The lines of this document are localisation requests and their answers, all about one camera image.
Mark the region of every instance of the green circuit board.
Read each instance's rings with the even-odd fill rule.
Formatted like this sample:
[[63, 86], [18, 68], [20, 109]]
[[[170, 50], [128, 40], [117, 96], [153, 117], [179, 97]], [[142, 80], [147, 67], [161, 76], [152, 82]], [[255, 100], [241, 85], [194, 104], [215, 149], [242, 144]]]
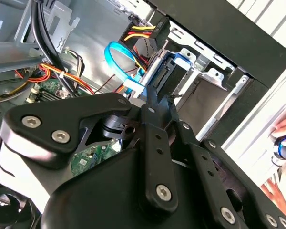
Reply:
[[48, 79], [47, 81], [40, 83], [39, 87], [52, 94], [56, 94], [56, 92], [61, 89], [61, 83], [56, 79]]
[[116, 155], [118, 140], [113, 139], [110, 143], [101, 146], [92, 146], [79, 153], [76, 153], [71, 162], [71, 171], [77, 176], [89, 168], [93, 168], [104, 160]]

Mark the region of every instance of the wire bundle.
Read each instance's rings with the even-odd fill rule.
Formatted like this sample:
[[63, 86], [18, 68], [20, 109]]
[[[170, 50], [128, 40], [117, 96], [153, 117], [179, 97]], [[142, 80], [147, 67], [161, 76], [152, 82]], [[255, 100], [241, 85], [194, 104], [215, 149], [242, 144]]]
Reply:
[[[36, 73], [33, 73], [32, 76], [30, 78], [28, 78], [28, 82], [30, 83], [41, 83], [44, 81], [47, 81], [48, 79], [50, 79], [51, 77], [51, 72], [49, 69], [43, 68], [42, 66], [40, 66], [41, 71], [38, 69]], [[16, 74], [21, 78], [24, 79], [24, 77], [22, 76], [22, 74], [18, 71], [15, 70]]]
[[55, 68], [54, 66], [51, 66], [51, 65], [49, 65], [47, 63], [42, 63], [41, 66], [43, 68], [46, 68], [48, 70], [51, 70], [51, 71], [59, 74], [59, 78], [66, 77], [67, 79], [71, 80], [72, 82], [78, 83], [84, 89], [87, 89], [91, 94], [95, 94], [94, 91], [91, 89], [91, 87], [86, 82], [84, 82], [82, 79], [77, 78], [76, 76], [71, 75], [69, 73], [66, 73], [64, 71], [61, 71], [58, 68]]
[[130, 32], [128, 32], [128, 36], [124, 38], [124, 41], [127, 41], [128, 39], [135, 37], [135, 38], [149, 38], [149, 36], [152, 34], [153, 30], [155, 29], [155, 26], [132, 26], [132, 29]]
[[[59, 55], [56, 52], [55, 47], [47, 31], [43, 13], [43, 0], [32, 0], [31, 27], [35, 40], [38, 46], [40, 47], [41, 51], [43, 52], [43, 54], [48, 59], [49, 63], [55, 66], [57, 69], [64, 69], [62, 62], [59, 58]], [[67, 78], [60, 78], [58, 75], [56, 75], [56, 77], [57, 79], [60, 80], [61, 84], [68, 91], [71, 97], [79, 96], [71, 80], [68, 80]]]
[[81, 76], [85, 70], [85, 64], [84, 64], [83, 58], [77, 52], [70, 50], [70, 49], [66, 49], [65, 53], [71, 55], [73, 58], [75, 58], [77, 60], [76, 77], [81, 78]]
[[23, 83], [21, 86], [19, 86], [18, 88], [16, 88], [15, 90], [7, 93], [7, 94], [3, 94], [0, 96], [0, 103], [3, 103], [5, 101], [14, 99], [16, 97], [18, 97], [19, 95], [21, 95], [22, 93], [24, 93], [26, 90], [30, 89], [30, 87], [32, 86], [32, 83], [29, 82], [25, 82]]

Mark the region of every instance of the yellow wire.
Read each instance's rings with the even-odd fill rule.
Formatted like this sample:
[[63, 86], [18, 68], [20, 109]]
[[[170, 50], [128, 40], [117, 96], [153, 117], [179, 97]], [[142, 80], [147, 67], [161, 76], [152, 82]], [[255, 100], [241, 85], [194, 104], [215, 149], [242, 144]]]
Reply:
[[128, 35], [124, 41], [127, 41], [128, 39], [132, 38], [132, 37], [144, 37], [144, 38], [149, 38], [149, 35], [145, 35], [145, 34], [140, 34], [140, 33], [134, 33], [134, 34], [130, 34]]
[[155, 26], [143, 26], [143, 27], [133, 26], [132, 28], [134, 30], [154, 30], [156, 27]]
[[[44, 68], [50, 69], [51, 71], [54, 71], [54, 72], [56, 72], [56, 73], [58, 73], [58, 74], [61, 74], [61, 71], [59, 71], [59, 70], [57, 70], [57, 69], [55, 69], [55, 68], [52, 68], [51, 66], [49, 66], [49, 65], [47, 65], [47, 64], [42, 63], [41, 66], [44, 67]], [[64, 75], [65, 77], [67, 77], [67, 78], [73, 79], [73, 80], [76, 81], [78, 84], [80, 84], [81, 86], [83, 86], [84, 88], [86, 88], [86, 86], [85, 86], [81, 81], [79, 81], [75, 76], [69, 75], [69, 74], [67, 74], [67, 73], [64, 73], [63, 75]]]
[[15, 90], [13, 90], [13, 91], [7, 93], [6, 95], [11, 95], [11, 94], [16, 93], [16, 92], [19, 91], [22, 87], [24, 87], [27, 83], [28, 83], [28, 82], [25, 82], [24, 84], [22, 84], [21, 86], [17, 87]]
[[134, 58], [136, 64], [137, 64], [140, 68], [142, 68], [144, 72], [146, 72], [146, 69], [143, 68], [142, 65], [140, 65], [140, 63], [138, 62], [138, 60], [137, 60], [135, 57], [133, 57], [133, 58]]
[[21, 86], [17, 87], [14, 91], [11, 91], [10, 93], [7, 94], [14, 94], [15, 92], [19, 91], [22, 87], [24, 87], [28, 82], [25, 82], [24, 84], [22, 84]]

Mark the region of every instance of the metal bracket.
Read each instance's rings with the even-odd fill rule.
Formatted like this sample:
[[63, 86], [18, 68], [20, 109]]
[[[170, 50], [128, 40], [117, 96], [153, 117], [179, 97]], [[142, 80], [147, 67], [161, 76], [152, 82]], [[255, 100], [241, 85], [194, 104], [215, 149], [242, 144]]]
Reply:
[[62, 52], [71, 31], [76, 28], [80, 21], [80, 18], [77, 17], [72, 22], [72, 25], [69, 25], [71, 14], [72, 10], [70, 8], [59, 1], [56, 1], [47, 21], [47, 28], [49, 32], [51, 32], [51, 27], [55, 26], [55, 23], [57, 22], [56, 19], [59, 18], [55, 32], [52, 36], [50, 34], [53, 45], [59, 53]]
[[141, 20], [148, 22], [154, 15], [154, 10], [143, 0], [107, 0], [127, 15], [134, 14]]
[[248, 82], [249, 77], [244, 75], [235, 85], [235, 88], [229, 93], [229, 95], [225, 98], [225, 100], [220, 104], [218, 109], [214, 112], [211, 118], [206, 122], [203, 128], [199, 131], [196, 138], [198, 141], [201, 141], [207, 132], [212, 128], [212, 126], [218, 121], [229, 109], [232, 102], [237, 98], [240, 90], [245, 86]]
[[210, 61], [215, 63], [223, 70], [225, 70], [226, 68], [230, 68], [231, 70], [235, 69], [235, 67], [233, 67], [232, 64], [230, 64], [228, 61], [219, 56], [213, 50], [202, 44], [194, 36], [190, 35], [188, 32], [183, 30], [180, 26], [178, 26], [172, 21], [170, 21], [170, 24], [171, 24], [170, 27], [171, 32], [168, 37], [172, 39], [174, 42], [181, 45], [189, 45], [190, 47], [200, 52], [200, 54], [208, 58]]

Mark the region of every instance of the orange wire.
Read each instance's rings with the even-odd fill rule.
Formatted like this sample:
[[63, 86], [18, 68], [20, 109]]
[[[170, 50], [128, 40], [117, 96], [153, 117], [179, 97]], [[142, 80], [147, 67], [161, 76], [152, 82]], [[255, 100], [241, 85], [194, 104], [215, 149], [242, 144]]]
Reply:
[[[41, 82], [44, 82], [44, 81], [48, 80], [48, 79], [50, 78], [50, 76], [51, 76], [50, 71], [49, 71], [48, 69], [44, 69], [44, 68], [42, 68], [42, 69], [43, 69], [43, 70], [45, 71], [45, 73], [46, 73], [43, 77], [41, 77], [41, 78], [39, 78], [39, 79], [29, 78], [29, 79], [28, 79], [28, 82], [30, 82], [30, 83], [41, 83]], [[15, 72], [16, 72], [16, 74], [17, 74], [21, 79], [23, 79], [23, 76], [20, 74], [20, 72], [19, 72], [18, 70], [15, 70]]]
[[[57, 69], [57, 68], [55, 68], [55, 67], [53, 67], [53, 66], [51, 66], [51, 65], [44, 64], [44, 63], [42, 63], [41, 65], [42, 65], [42, 67], [45, 67], [45, 68], [47, 68], [47, 69], [50, 69], [50, 70], [52, 70], [52, 71], [57, 72], [58, 74], [61, 74], [61, 73], [62, 73], [61, 70], [59, 70], [59, 69]], [[77, 83], [83, 85], [83, 86], [84, 86], [88, 91], [90, 91], [92, 94], [95, 94], [94, 91], [91, 89], [91, 87], [90, 87], [86, 82], [84, 82], [82, 79], [77, 78], [76, 76], [71, 75], [71, 74], [66, 73], [66, 72], [64, 72], [64, 75], [67, 76], [67, 77], [72, 78], [72, 79], [75, 80]]]
[[123, 90], [123, 89], [124, 89], [124, 85], [117, 91], [117, 93], [120, 93], [121, 90]]
[[134, 49], [135, 53], [136, 53], [136, 54], [138, 54], [138, 56], [140, 56], [140, 55], [139, 55], [139, 51], [138, 51], [137, 47], [136, 47], [136, 46], [134, 46], [134, 47], [133, 47], [133, 49]]

